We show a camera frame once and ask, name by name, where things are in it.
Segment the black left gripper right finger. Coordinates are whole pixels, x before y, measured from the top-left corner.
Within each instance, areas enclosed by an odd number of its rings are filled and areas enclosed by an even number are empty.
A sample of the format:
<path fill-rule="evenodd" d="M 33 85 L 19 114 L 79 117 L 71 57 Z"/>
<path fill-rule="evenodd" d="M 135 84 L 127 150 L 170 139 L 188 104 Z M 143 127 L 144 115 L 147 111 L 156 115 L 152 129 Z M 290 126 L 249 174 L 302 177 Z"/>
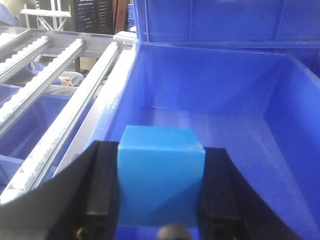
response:
<path fill-rule="evenodd" d="M 224 148 L 205 148 L 198 198 L 202 240 L 299 240 L 232 162 Z"/>

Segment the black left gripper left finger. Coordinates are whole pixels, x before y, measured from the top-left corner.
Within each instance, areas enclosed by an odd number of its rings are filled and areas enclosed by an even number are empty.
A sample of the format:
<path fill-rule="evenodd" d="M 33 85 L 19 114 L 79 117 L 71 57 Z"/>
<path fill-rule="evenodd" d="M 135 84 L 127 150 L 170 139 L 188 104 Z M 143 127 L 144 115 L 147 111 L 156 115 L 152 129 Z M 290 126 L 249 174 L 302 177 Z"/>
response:
<path fill-rule="evenodd" d="M 118 143 L 94 141 L 52 179 L 0 208 L 3 240 L 112 240 L 119 211 Z"/>

